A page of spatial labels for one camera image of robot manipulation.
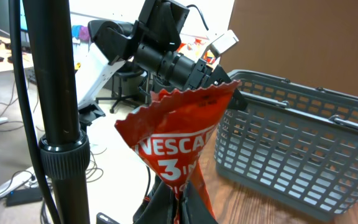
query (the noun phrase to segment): black pole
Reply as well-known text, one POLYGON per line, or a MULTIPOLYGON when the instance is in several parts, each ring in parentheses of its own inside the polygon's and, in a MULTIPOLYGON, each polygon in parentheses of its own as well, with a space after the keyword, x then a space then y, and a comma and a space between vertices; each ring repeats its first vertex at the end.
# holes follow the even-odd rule
POLYGON ((85 170, 90 144, 80 130, 68 0, 23 0, 45 136, 39 142, 63 224, 89 223, 85 170))
POLYGON ((48 206, 50 215, 55 224, 59 224, 59 215, 50 195, 47 180, 45 178, 44 168, 41 164, 41 155, 37 147, 37 138, 35 135, 34 124, 30 109, 29 97, 25 85, 25 76, 21 51, 20 35, 20 0, 9 1, 9 30, 11 32, 12 62, 14 66, 14 75, 17 88, 17 97, 19 99, 20 110, 24 123, 24 131, 29 146, 30 158, 34 167, 34 173, 37 177, 40 190, 44 196, 45 204, 48 206))
POLYGON ((47 140, 76 141, 80 127, 68 0, 23 3, 40 101, 45 102, 41 109, 47 140))

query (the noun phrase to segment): desk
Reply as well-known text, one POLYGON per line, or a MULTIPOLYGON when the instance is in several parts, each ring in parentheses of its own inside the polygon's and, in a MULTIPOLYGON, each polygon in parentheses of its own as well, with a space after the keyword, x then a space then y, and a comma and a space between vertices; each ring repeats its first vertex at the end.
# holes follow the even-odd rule
MULTIPOLYGON (((11 40, 5 37, 0 37, 5 43, 10 43, 11 40)), ((13 65, 7 61, 7 58, 11 56, 11 50, 5 49, 5 45, 0 45, 0 57, 4 58, 3 62, 0 62, 0 72, 13 71, 13 65)), ((23 66, 29 68, 33 66, 31 54, 23 53, 23 66)))
MULTIPOLYGON (((218 223, 324 223, 219 176, 215 171, 215 139, 216 131, 204 148, 200 165, 218 223)), ((331 223, 358 224, 358 203, 331 223)))

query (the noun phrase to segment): black cushion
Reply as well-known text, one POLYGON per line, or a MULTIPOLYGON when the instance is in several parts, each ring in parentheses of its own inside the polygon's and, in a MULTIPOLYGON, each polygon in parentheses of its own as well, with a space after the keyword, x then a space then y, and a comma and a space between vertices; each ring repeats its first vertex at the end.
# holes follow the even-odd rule
POLYGON ((139 66, 134 62, 126 62, 114 75, 117 75, 119 78, 135 78, 142 75, 144 72, 139 66))
MULTIPOLYGON (((102 26, 104 22, 107 20, 93 20, 88 23, 88 32, 91 37, 91 41, 94 42, 94 37, 98 32, 99 28, 102 26)), ((113 21, 118 25, 119 32, 124 34, 125 36, 129 36, 132 33, 133 24, 130 22, 122 22, 122 21, 113 21)))

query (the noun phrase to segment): red snack bag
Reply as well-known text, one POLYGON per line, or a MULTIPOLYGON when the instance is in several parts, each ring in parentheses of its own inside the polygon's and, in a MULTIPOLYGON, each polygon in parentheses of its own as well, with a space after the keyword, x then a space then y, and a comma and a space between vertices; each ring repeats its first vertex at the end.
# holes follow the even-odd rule
POLYGON ((207 89, 153 93, 153 99, 161 100, 116 121, 115 127, 179 199, 237 85, 231 82, 207 89))
MULTIPOLYGON (((151 92, 152 101, 160 101, 164 96, 169 96, 172 93, 169 93, 167 90, 162 90, 160 93, 151 92)), ((206 184, 204 181, 203 173, 201 171, 200 164, 197 160, 197 165, 193 170, 193 173, 190 175, 190 181, 194 185, 198 194, 200 195, 202 201, 204 202, 205 207, 208 209, 209 213, 215 218, 214 211, 212 209, 211 200, 209 199, 208 191, 206 190, 206 184)))

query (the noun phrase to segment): white wall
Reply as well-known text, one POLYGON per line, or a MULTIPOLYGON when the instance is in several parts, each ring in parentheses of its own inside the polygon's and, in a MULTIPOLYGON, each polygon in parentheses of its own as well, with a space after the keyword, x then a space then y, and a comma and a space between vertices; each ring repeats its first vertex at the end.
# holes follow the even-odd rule
MULTIPOLYGON (((8 0, 0 0, 0 29, 9 33, 9 11, 8 0)), ((9 37, 6 34, 0 32, 0 36, 9 37)))
MULTIPOLYGON (((210 30, 223 32, 229 27, 234 0, 178 0, 187 6, 197 5, 204 14, 210 30)), ((70 11, 89 16, 134 22, 142 9, 144 0, 70 0, 70 11)), ((71 15, 72 25, 83 25, 93 18, 71 15)), ((190 9, 182 34, 204 37, 206 30, 195 8, 190 9)))

